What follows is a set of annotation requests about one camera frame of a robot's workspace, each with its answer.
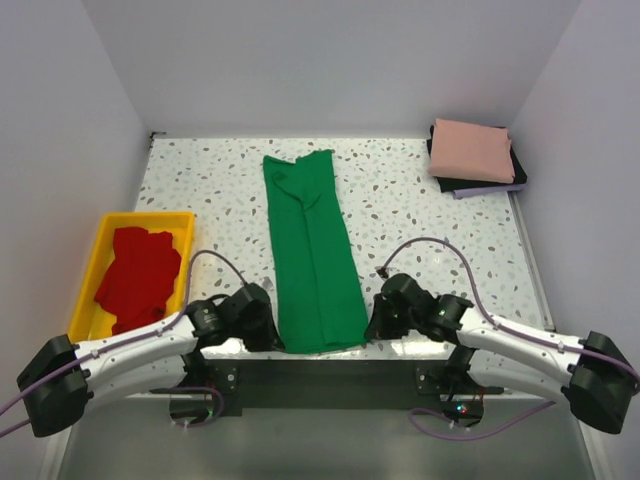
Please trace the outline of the green t-shirt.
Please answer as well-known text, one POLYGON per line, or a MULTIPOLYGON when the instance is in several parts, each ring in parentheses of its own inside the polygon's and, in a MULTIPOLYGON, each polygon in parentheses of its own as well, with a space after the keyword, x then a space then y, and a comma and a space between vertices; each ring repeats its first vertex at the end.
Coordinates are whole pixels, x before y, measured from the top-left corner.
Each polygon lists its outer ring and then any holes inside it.
POLYGON ((278 332, 291 354, 365 342, 360 279, 336 192, 332 152, 263 158, 278 332))

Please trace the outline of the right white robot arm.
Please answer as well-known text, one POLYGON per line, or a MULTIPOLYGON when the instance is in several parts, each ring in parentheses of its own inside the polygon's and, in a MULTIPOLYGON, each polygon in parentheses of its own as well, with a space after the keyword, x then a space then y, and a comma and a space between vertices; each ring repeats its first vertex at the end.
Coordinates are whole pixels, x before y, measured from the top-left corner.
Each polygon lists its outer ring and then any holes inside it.
POLYGON ((621 432, 638 381, 606 335, 586 337, 536 330, 493 316, 453 294, 432 295, 407 274, 379 270, 368 340, 396 340, 417 332, 449 344, 449 357, 417 374, 421 390, 437 393, 446 417, 476 422, 480 410, 460 395, 516 391, 566 404, 579 421, 608 434, 621 432))

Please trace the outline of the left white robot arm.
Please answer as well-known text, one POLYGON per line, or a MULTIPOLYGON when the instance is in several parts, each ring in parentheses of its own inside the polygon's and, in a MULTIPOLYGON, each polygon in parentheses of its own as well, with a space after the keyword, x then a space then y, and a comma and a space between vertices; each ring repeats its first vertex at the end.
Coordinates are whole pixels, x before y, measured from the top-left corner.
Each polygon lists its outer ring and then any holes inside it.
POLYGON ((45 343, 17 378, 27 425, 37 438, 57 434, 88 410, 153 391, 224 399, 207 371, 203 349, 234 338, 250 352, 281 351, 270 297, 255 283, 232 295, 196 300, 150 325, 111 337, 45 343))

